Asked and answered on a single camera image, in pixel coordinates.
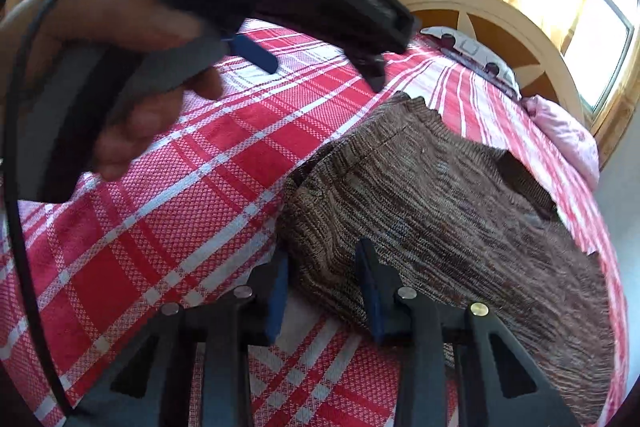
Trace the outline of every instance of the white wall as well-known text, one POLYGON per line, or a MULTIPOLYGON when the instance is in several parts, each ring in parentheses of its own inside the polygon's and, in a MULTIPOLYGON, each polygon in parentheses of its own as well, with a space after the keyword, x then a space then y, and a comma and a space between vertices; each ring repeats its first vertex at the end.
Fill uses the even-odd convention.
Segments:
POLYGON ((640 111, 600 176, 596 200, 618 254, 628 303, 630 370, 627 392, 640 375, 640 111))

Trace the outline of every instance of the brown fabric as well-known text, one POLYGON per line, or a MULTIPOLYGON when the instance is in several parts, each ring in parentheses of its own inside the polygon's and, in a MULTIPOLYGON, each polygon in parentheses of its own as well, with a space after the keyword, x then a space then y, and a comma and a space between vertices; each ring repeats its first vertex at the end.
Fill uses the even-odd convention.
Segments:
POLYGON ((354 275, 362 236, 403 283, 439 302, 485 302, 581 423, 600 415, 613 367, 607 289, 555 205, 510 153, 452 133, 396 93, 290 175, 277 222, 293 284, 364 325, 354 275))

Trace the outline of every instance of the black strap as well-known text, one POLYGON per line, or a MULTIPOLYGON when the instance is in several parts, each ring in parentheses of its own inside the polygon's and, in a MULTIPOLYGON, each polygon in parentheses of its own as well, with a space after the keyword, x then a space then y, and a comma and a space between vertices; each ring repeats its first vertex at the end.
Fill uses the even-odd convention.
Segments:
POLYGON ((24 75, 27 67, 33 40, 42 25, 44 18, 55 6, 58 0, 47 0, 40 9, 37 17, 29 25, 22 38, 20 49, 15 57, 14 70, 7 88, 5 113, 4 113, 4 148, 3 148, 3 182, 4 182, 4 207, 6 211, 7 226, 11 247, 14 255, 15 272, 20 284, 22 305, 29 323, 33 347, 42 366, 47 381, 54 397, 65 416, 73 413, 73 408, 66 397, 62 387, 55 363, 51 358, 51 352, 47 345, 47 339, 42 327, 42 319, 38 309, 38 300, 31 278, 31 268, 27 257, 20 212, 18 210, 18 184, 17 184, 17 142, 18 142, 18 114, 20 109, 20 90, 24 83, 24 75))

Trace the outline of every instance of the headboard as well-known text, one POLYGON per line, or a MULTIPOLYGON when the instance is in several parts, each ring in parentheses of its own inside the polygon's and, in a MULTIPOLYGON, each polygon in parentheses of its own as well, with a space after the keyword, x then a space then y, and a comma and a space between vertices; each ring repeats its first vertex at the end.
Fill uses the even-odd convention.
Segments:
POLYGON ((523 96, 540 94, 584 123, 564 58, 526 15, 501 0, 400 0, 422 27, 448 26, 482 42, 513 69, 523 96))

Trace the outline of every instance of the red plaid blanket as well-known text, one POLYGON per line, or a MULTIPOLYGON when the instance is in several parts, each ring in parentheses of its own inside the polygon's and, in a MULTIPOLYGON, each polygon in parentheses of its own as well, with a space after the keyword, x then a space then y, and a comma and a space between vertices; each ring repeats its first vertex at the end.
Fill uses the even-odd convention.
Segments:
MULTIPOLYGON (((556 200, 577 244, 600 252, 616 335, 603 425, 622 402, 628 369, 616 256, 586 184, 526 113, 420 42, 405 56, 387 56, 388 85, 372 95, 338 49, 261 22, 245 31, 278 56, 277 74, 226 60, 225 97, 189 96, 174 129, 123 180, 105 184, 87 174, 69 203, 21 207, 47 340, 71 401, 82 398, 161 303, 213 301, 246 280, 273 251, 287 174, 405 90, 423 96, 462 136, 509 149, 556 200)), ((28 335, 5 227, 0 359, 37 418, 61 425, 28 335)), ((394 359, 296 295, 276 345, 252 348, 250 368, 257 427, 393 424, 394 359)), ((453 426, 453 385, 449 395, 453 426)))

